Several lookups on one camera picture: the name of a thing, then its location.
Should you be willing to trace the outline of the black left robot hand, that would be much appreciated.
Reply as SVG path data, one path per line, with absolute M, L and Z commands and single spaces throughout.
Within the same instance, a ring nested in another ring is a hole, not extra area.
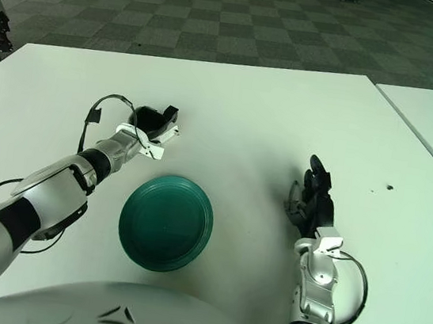
M 163 112 L 147 106 L 141 106 L 129 116 L 128 123 L 137 125 L 151 142 L 160 143 L 161 136 L 177 122 L 179 109 L 169 105 Z

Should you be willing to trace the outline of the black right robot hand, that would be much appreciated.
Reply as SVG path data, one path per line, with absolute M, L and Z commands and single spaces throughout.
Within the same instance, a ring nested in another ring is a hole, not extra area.
M 288 198 L 283 203 L 287 218 L 303 238 L 313 238 L 318 227 L 334 224 L 334 203 L 330 196 L 331 174 L 317 155 L 310 156 L 310 168 L 302 185 L 293 181 Z

